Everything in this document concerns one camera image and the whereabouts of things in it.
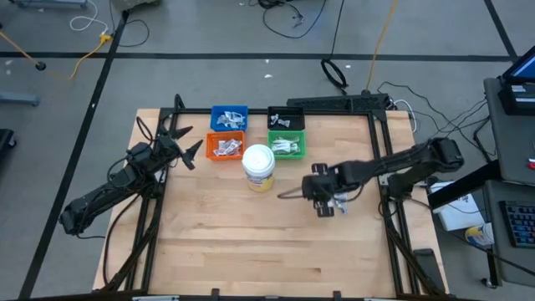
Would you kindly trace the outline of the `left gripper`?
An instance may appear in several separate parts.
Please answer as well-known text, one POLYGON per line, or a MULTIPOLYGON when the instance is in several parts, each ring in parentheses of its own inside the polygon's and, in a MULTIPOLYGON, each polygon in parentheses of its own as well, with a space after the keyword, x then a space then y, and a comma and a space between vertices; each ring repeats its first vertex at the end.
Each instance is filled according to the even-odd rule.
POLYGON ((203 140, 197 141, 197 143, 185 151, 175 142, 175 140, 179 140, 192 129, 192 126, 187 126, 185 128, 168 130, 168 132, 155 139, 153 146, 149 146, 145 142, 136 144, 127 151, 126 172, 128 174, 155 173, 178 158, 182 159, 188 170, 194 170, 195 165, 193 161, 203 140))

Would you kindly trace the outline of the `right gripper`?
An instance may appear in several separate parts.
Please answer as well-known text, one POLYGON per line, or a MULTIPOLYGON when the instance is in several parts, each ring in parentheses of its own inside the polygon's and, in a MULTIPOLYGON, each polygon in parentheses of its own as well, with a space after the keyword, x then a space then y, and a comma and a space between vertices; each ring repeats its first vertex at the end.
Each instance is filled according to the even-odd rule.
POLYGON ((328 166, 326 163, 313 163, 312 174, 302 179, 302 194, 309 201, 315 202, 315 210, 318 217, 333 217, 334 194, 339 189, 337 167, 328 166))

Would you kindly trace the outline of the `orange plastic basket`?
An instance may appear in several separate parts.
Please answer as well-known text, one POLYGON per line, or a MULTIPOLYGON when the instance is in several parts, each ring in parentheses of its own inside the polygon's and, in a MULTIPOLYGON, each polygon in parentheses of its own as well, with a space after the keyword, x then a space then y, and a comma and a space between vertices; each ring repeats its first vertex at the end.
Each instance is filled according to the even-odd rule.
POLYGON ((245 151, 245 133, 243 131, 222 131, 222 132, 211 132, 206 135, 206 157, 213 161, 229 161, 229 160, 238 160, 242 158, 242 155, 245 151), (213 151, 216 150, 219 146, 220 141, 225 141, 228 145, 229 140, 241 140, 242 145, 240 146, 241 155, 239 156, 215 156, 213 151))

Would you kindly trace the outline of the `blue plastic basket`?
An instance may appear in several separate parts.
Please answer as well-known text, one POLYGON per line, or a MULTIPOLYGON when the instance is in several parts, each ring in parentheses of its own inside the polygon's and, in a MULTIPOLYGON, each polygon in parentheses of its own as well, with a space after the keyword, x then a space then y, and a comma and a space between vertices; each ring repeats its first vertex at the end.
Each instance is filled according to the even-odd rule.
POLYGON ((211 108, 211 128, 214 131, 232 131, 232 130, 245 130, 247 128, 247 116, 248 116, 248 107, 246 105, 214 105, 211 108), (224 111, 237 112, 243 115, 243 122, 245 125, 239 129, 233 129, 230 126, 231 121, 228 120, 228 127, 217 124, 217 119, 224 111))

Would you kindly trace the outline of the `green plastic basket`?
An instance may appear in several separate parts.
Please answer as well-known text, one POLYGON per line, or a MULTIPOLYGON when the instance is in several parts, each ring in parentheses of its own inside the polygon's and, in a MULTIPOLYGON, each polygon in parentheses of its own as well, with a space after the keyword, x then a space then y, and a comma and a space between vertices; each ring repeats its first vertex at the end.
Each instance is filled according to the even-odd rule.
POLYGON ((270 130, 267 134, 267 147, 271 151, 271 155, 275 160, 301 160, 306 156, 307 153, 307 141, 306 133, 303 130, 270 130), (274 154, 274 151, 271 149, 273 140, 277 137, 298 137, 299 142, 298 147, 300 152, 293 156, 277 156, 274 154))

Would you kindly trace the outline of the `Lysol wipes canister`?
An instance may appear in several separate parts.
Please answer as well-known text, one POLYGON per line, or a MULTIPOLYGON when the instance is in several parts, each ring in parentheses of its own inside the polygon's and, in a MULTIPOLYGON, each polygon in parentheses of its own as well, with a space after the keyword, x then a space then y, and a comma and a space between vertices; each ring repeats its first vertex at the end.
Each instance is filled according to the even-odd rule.
POLYGON ((253 191, 265 192, 272 188, 275 159, 265 145, 249 146, 242 157, 247 184, 253 191))

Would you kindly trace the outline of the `black plastic basket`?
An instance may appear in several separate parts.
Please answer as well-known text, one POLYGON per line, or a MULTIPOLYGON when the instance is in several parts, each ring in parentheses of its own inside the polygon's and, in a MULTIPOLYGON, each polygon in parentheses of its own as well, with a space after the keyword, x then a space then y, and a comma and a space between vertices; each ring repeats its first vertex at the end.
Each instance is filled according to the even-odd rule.
POLYGON ((304 130, 304 109, 301 107, 270 106, 267 108, 267 127, 270 130, 304 130), (270 116, 275 114, 279 115, 279 120, 289 120, 290 126, 286 128, 278 122, 275 125, 270 125, 270 116))

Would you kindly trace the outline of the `black perforated plate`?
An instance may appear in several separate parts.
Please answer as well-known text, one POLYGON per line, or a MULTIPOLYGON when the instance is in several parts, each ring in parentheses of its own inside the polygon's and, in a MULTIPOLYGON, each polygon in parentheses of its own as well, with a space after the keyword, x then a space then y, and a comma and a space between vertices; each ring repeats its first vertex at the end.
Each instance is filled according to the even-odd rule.
POLYGON ((387 94, 356 94, 329 97, 294 98, 287 106, 314 111, 342 111, 348 113, 385 110, 390 103, 387 94))

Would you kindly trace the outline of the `black flat pad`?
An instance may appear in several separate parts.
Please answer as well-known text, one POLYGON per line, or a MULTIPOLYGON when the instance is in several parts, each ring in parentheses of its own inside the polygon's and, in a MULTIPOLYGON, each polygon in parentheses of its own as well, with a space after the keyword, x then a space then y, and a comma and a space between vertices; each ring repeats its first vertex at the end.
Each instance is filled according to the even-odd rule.
POLYGON ((432 248, 416 249, 413 255, 425 274, 427 282, 432 283, 437 292, 445 293, 446 289, 434 250, 432 248))

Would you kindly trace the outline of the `white paper box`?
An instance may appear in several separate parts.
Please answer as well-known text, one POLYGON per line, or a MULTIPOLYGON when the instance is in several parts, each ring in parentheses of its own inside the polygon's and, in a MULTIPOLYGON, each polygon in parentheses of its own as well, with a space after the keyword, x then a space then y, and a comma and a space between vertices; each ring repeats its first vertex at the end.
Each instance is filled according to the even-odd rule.
POLYGON ((476 204, 472 194, 467 194, 433 209, 444 230, 451 232, 485 223, 482 210, 476 204))

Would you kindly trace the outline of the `black desk beam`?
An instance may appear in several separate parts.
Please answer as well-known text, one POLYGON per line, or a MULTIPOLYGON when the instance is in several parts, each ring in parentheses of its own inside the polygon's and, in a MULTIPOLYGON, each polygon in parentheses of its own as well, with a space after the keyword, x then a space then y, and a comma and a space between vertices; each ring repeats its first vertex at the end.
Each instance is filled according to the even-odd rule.
POLYGON ((440 190, 432 192, 428 196, 429 205, 431 209, 443 207, 461 196, 481 188, 486 181, 501 179, 499 161, 494 160, 440 190))

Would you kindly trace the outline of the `grey computer cart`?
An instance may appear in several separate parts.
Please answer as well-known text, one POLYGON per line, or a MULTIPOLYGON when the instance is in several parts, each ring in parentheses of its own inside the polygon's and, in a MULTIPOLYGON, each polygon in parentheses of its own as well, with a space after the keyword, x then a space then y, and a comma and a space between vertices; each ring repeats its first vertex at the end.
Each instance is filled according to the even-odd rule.
POLYGON ((110 2, 119 11, 130 10, 141 5, 158 6, 161 4, 161 0, 110 0, 110 2))

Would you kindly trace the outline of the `white yellow canister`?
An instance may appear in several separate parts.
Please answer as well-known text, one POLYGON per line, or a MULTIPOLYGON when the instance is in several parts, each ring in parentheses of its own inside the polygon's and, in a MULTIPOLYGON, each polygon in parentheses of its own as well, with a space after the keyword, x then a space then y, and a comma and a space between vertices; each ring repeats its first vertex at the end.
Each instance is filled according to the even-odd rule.
POLYGON ((478 247, 490 247, 494 244, 492 224, 487 222, 479 226, 469 227, 465 230, 465 239, 478 247))

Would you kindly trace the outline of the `grey metal bar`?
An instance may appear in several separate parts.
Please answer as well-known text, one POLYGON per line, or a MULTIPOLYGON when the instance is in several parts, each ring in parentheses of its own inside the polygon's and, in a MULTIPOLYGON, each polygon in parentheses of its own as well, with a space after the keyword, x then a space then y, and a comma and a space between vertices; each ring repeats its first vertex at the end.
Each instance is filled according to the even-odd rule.
POLYGON ((39 98, 35 94, 0 92, 0 103, 38 106, 39 98))

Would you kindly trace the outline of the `grey cart top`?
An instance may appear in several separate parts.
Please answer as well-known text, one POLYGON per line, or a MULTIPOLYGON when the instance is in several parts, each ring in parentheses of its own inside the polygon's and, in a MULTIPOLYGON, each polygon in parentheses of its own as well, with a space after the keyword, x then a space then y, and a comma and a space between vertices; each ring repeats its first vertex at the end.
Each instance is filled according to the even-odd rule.
POLYGON ((486 78, 483 86, 503 180, 535 186, 535 170, 527 166, 535 159, 535 116, 506 114, 499 79, 486 78))

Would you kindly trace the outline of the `wooden desk grey legs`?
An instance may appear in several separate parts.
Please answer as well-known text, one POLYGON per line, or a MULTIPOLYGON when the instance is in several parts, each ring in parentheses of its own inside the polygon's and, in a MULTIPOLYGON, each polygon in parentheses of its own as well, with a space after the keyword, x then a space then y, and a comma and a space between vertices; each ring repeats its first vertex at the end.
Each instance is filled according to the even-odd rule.
POLYGON ((89 0, 7 0, 19 8, 81 8, 86 9, 89 0))

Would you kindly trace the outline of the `black keyboard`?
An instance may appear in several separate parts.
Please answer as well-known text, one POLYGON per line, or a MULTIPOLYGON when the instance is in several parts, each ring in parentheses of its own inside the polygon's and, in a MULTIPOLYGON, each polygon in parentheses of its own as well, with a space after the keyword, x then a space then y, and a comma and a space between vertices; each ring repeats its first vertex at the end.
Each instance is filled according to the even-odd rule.
POLYGON ((535 248, 535 202, 499 201, 498 205, 510 243, 535 248))

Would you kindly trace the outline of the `black laptop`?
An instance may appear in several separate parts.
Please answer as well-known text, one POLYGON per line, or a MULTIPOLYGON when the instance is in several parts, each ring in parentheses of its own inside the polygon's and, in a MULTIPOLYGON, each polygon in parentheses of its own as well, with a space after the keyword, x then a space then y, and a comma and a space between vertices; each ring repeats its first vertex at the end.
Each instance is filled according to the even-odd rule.
POLYGON ((535 116, 535 54, 522 57, 502 75, 498 97, 507 115, 535 116))

